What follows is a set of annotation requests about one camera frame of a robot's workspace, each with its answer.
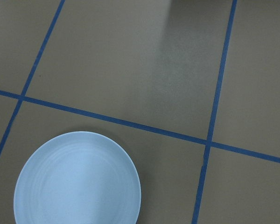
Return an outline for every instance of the floor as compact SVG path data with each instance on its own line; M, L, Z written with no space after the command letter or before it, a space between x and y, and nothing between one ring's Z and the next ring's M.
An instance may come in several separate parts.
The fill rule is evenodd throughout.
M0 1L0 224L78 130L132 158L138 224L280 224L280 0Z

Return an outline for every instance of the blue tape line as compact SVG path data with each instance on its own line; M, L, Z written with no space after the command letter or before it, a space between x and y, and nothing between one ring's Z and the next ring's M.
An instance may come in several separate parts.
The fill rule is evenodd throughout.
M76 109L76 108L72 108L72 107L68 107L68 106L63 106L63 105L43 101L43 100L40 100L40 99L35 99L35 98L30 98L30 97L22 97L21 95L6 92L6 91L2 91L2 90L0 90L0 95L5 96L5 97L14 98L14 99L20 99L22 101L30 102L30 103L33 103L33 104L43 105L43 106L50 107L50 108L53 108L53 109L58 109L58 110L62 110L62 111L76 113L76 114L79 114L79 115L83 115L83 116L87 116L87 117L91 117L91 118L95 118L95 119L100 119L100 120L104 120L104 121L110 121L110 120L114 119L114 121L115 121L114 123L121 124L121 125L124 125L124 126L126 126L126 123L131 123L131 124L133 124L133 126L129 125L129 127L134 127L134 128L137 128L137 129L146 130L146 131L149 131L149 132L170 136L170 137L174 137L174 138L181 139L181 140L186 140L186 141L195 142L195 143L202 144L202 145L207 145L207 141L203 140L203 139L199 139L199 138L195 138L195 137L192 137L192 136L183 135L183 134L179 134L179 133L175 133L175 132L170 132L170 131L162 130L162 129L155 128L155 127L145 126L145 125L133 123L133 122L126 121L126 120L120 120L120 119L117 119L117 118L112 118L112 117L108 117L108 116L105 116L105 115L100 115L100 114L96 114L96 113L92 113L92 112L88 112L88 111L83 111L83 110L79 110L79 109ZM247 149L234 147L234 146L229 146L229 145L225 145L225 144L217 143L217 142L211 142L210 146L211 147L216 147L216 148L219 148L219 149L223 149L223 150L227 150L227 151L231 151L231 152L235 152L235 153L239 153L239 154L243 154L243 155L248 155L248 156L260 158L260 159L263 159L263 160L268 160L268 161L273 161L273 162L280 163L280 157L276 157L276 156L272 156L272 155L257 153L257 152L250 151L250 150L247 150ZM208 158L208 155L207 155L208 151L204 151L204 152L205 152L205 154L203 156L203 163L205 164L205 161Z
M191 141L191 142L195 142L195 143L203 144L203 145L206 144L206 140L203 140L203 139L200 139L200 138L188 136L188 135L185 135L185 134L175 133L175 132L171 132L171 131L166 131L166 130L163 130L163 129L160 129L160 128L146 126L146 125L134 123L134 122L127 121L127 120L122 120L122 119L118 119L118 118L105 116L105 115L98 114L98 113L84 111L84 110L72 108L72 107L69 107L69 106L55 104L55 103L43 101L43 100L40 100L40 99L24 97L23 100L27 101L27 102L30 102L30 103L43 105L43 106L46 106L46 107L51 107L51 108L55 108L55 109L58 109L58 110L67 111L67 112L71 112L71 113L76 113L76 114L84 115L84 116L99 119L99 120L109 121L109 122L119 124L119 125L134 127L134 128L137 128L137 129L141 129L141 130L145 130L145 131L148 131L148 132L153 132L153 133L157 133L157 134L170 136L170 137L177 138L177 139Z
M15 117L17 116L17 114L18 114L18 112L19 112L19 109L20 109L20 107L21 107L21 104L22 104L22 101L21 101L21 100L18 100L18 103L17 103L16 106L15 106L14 112L13 112L13 114L12 114L10 120L9 120L9 123L8 123L8 125L7 125L7 128L6 128L6 130L5 130L4 134L3 134L2 140L1 140L1 142L0 142L0 155L1 155L1 152L2 152L3 147L4 147L4 145L5 145L5 142L6 142L6 140L7 140L7 137L8 137L8 134L9 134L9 132L10 132L11 126L12 126L12 124L13 124L13 122L14 122L14 119L15 119Z
M232 30L232 24L233 24L236 5L237 5L237 0L233 0L232 5L231 5L230 15L229 15L226 35L225 35L225 41L224 41L224 45L223 45L223 52L222 52L222 57L221 57L221 62L220 62L220 69L219 69L219 74L218 74L214 102L213 102L213 107L212 107L212 111L211 111L211 115L210 115L210 125L209 125L208 134L207 134L207 144L204 149L203 165L201 168L199 183L198 183L198 188L197 188L197 193L196 193L196 201L195 201L195 205L194 205L192 224L198 223L198 217L199 217L200 205L201 205L201 200L202 200L202 195L203 195L203 188L204 188L204 183L205 183L207 165L208 165L208 161L209 161L209 157L210 157L210 146L211 146L211 141L213 138L213 133L214 133L214 128L215 128L218 104L219 104L219 99L220 99L225 63L226 63L226 58L227 58L229 40L230 40L230 36L231 36L231 30Z
M260 158L260 159L263 159L263 160L268 160L268 161L280 163L280 157L276 157L276 156L272 156L272 155L257 153L257 152L250 151L250 150L247 150L247 149L234 147L234 146L228 146L228 145L217 143L217 142L212 142L211 146L216 147L216 148L220 148L220 149L223 149L223 150L239 153L239 154L244 154L244 155Z
M14 93L2 91L2 90L0 90L0 95L5 96L5 97L14 98L14 99L20 98L20 95L18 95L18 94L14 94Z
M45 39L44 39L43 42L42 42L41 48L40 48L39 51L38 51L38 54L37 54L36 59L35 59L35 61L34 61L34 64L33 64L32 68L31 68L31 71L30 71L30 73L29 73L29 76L28 76L28 78L27 78L27 80L26 80L26 83L25 83L25 85L24 85L24 88L23 88L23 90L22 90L22 93L21 93L22 96L25 96L25 95L26 95L26 92L27 92L28 87L29 87L29 85L30 85L30 83L31 83L31 80L32 80L32 78L33 78L33 75L34 75L34 73L35 73L35 71L36 71L36 68L37 68L37 66L38 66L38 63L39 63L39 61L41 60L42 53L43 53L43 51L44 51L45 48L46 48L46 45L47 45L47 43L48 43L48 40L49 40L49 38L50 38L50 36L51 36L51 33L52 33L52 31L53 31L53 28L54 28L54 26L55 26L55 24L56 24L56 21L57 21L57 19L58 19L59 14L60 14L60 12L61 12L61 9L62 9L62 6L63 6L63 4L64 4L64 1L65 1L65 0L61 0L60 3L59 3L59 6L58 6L58 8L57 8L57 10L56 10L56 13L55 13L55 15L54 15L54 18L53 18L53 20L52 20L52 22L51 22L51 25L50 25L50 27L49 27L49 29L48 29L48 31L47 31L47 34L45 35Z
M39 61L40 61L40 59L42 57L42 53L43 53L43 51L44 51L44 49L45 49L45 47L47 45L47 42L48 42L48 40L50 38L50 35L52 33L52 30L54 28L54 25L56 24L58 16L59 16L59 14L61 12L61 9L62 9L62 6L64 4L64 1L65 0L61 0L60 3L59 3L59 6L58 6L58 8L57 8L57 10L55 12L54 18L53 18L53 20L51 22L51 25L50 25L50 27L49 27L49 29L47 31L45 39L44 39L44 41L43 41L43 43L41 45L41 48L40 48L40 50L39 50L39 52L38 52L38 54L36 56L35 62L33 64L32 68L31 68L31 71L30 71L30 73L28 75L28 78L27 78L27 80L25 82L25 85L24 85L24 87L22 89L21 95L17 95L17 94L5 92L5 91L0 91L0 95L2 95L2 96L7 96L7 97L18 99L18 102L17 102L17 104L15 106L14 112L13 112L13 114L12 114L10 120L9 120L7 128L6 128L6 130L5 130L4 134L3 134L3 137L2 137L1 142L0 142L0 155L1 155L1 152L2 152L3 147L5 145L5 142L6 142L7 138L8 138L8 135L10 133L10 129L12 127L12 124L13 124L14 120L15 120L15 117L16 117L16 115L19 112L19 109L20 109L21 104L23 102L23 98L25 97L25 95L27 93L28 87L29 87L29 85L31 83L31 80L32 80L33 75L35 73L35 70L36 70L36 68L38 66L38 63L39 63Z

